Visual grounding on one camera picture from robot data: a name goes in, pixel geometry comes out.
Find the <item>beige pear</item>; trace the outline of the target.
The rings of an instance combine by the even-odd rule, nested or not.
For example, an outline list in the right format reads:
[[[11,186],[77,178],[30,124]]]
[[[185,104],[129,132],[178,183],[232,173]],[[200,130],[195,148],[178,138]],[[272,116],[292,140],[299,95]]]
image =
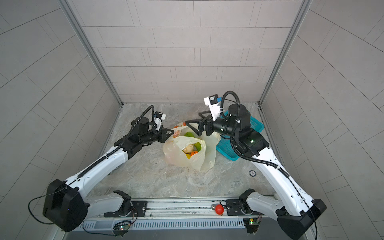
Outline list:
[[[194,144],[189,144],[189,145],[187,145],[187,146],[183,149],[183,152],[184,152],[185,154],[190,154],[192,151],[194,151],[194,149],[195,149]]]

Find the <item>cream plastic bag orange print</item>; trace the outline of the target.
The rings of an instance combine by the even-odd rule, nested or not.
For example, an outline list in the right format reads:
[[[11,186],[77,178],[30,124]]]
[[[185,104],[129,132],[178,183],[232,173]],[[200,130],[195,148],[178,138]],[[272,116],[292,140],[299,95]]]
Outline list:
[[[216,162],[216,146],[221,137],[218,133],[207,136],[205,132],[198,136],[182,122],[176,125],[173,135],[164,143],[165,162],[178,167],[192,168],[206,172]]]

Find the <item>green guava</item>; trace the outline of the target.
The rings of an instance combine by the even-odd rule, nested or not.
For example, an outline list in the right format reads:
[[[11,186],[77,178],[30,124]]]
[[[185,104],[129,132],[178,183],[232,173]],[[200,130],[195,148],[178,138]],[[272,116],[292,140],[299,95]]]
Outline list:
[[[194,146],[195,146],[195,148],[197,149],[198,152],[201,151],[202,146],[201,146],[201,143],[200,143],[200,142],[195,143]]]

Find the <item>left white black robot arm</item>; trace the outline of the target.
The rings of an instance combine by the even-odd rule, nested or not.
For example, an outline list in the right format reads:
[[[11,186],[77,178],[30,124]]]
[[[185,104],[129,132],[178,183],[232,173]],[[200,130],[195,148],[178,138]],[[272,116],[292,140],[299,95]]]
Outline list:
[[[112,213],[115,217],[135,216],[131,197],[123,191],[89,199],[89,192],[108,174],[130,160],[143,147],[164,143],[173,130],[163,127],[165,114],[155,112],[151,120],[136,118],[130,132],[114,143],[104,155],[64,181],[58,179],[47,188],[43,216],[65,232],[78,227],[89,217]]]

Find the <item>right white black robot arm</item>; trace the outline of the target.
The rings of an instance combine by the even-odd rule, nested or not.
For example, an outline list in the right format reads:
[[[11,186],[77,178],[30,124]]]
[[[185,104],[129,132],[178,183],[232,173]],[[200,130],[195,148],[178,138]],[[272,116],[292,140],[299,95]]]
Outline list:
[[[274,219],[292,240],[300,239],[327,209],[320,199],[313,199],[288,174],[279,162],[268,141],[252,128],[251,114],[244,105],[233,104],[227,114],[216,119],[200,112],[199,118],[186,121],[198,136],[219,133],[225,136],[233,151],[243,160],[254,164],[265,176],[279,199],[265,197],[248,189],[234,205],[226,202],[231,211],[239,208],[245,215],[258,213]]]

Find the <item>small round floor marker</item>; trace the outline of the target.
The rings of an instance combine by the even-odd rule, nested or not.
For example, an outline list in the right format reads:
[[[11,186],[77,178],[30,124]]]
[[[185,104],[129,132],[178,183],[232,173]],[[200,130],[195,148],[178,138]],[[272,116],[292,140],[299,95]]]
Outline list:
[[[255,176],[256,176],[256,172],[253,171],[253,170],[250,170],[250,171],[249,171],[249,174],[250,174],[251,177],[255,177]]]

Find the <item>red emergency stop button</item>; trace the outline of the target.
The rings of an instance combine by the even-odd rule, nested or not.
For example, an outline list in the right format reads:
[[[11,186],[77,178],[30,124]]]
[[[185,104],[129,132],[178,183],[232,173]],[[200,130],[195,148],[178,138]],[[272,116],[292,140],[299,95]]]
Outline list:
[[[212,204],[211,209],[219,216],[224,214],[224,207],[221,204]]]

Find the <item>left circuit board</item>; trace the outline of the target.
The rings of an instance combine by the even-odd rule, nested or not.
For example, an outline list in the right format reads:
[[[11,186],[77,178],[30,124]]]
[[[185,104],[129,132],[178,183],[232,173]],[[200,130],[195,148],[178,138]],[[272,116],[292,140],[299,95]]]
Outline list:
[[[132,222],[131,221],[122,221],[119,223],[116,223],[113,227],[114,232],[127,232],[131,227]]]

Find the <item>circuit board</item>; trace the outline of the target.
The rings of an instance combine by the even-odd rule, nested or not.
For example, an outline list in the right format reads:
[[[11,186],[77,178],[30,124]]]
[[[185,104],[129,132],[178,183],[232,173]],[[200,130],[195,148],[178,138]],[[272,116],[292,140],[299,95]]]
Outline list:
[[[119,223],[116,223],[113,227],[114,232],[127,232],[131,227],[132,222],[131,221],[122,221]]]
[[[255,234],[260,226],[259,219],[243,219],[248,234]]]

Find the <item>right circuit board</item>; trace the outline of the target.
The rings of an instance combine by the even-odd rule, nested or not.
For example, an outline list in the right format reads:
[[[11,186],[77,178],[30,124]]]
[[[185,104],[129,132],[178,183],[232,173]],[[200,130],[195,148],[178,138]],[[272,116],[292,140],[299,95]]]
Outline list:
[[[248,234],[255,234],[260,226],[259,219],[243,219]]]

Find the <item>aluminium mounting rail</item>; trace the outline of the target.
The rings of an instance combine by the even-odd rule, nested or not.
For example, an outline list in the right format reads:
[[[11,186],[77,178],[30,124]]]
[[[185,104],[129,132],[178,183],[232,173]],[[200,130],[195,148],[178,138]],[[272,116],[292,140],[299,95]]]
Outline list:
[[[263,196],[257,192],[248,197],[160,198],[132,199],[139,219],[208,219],[208,218],[256,218],[259,215],[276,220],[277,211],[300,216],[312,206],[313,199],[296,194],[284,199]],[[221,204],[224,214],[219,216],[211,209],[212,204]]]

